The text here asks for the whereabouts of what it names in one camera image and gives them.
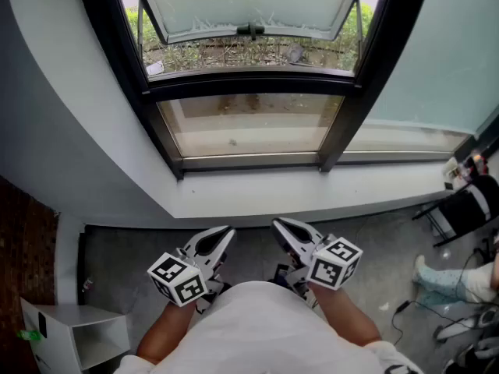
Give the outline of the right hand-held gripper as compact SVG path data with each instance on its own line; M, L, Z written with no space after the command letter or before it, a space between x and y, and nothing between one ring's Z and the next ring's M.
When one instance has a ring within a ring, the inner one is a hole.
M308 284L337 291L355 273L363 250L346 238L324 236L308 223L276 217L271 232L299 268L287 274L287 283L299 296Z

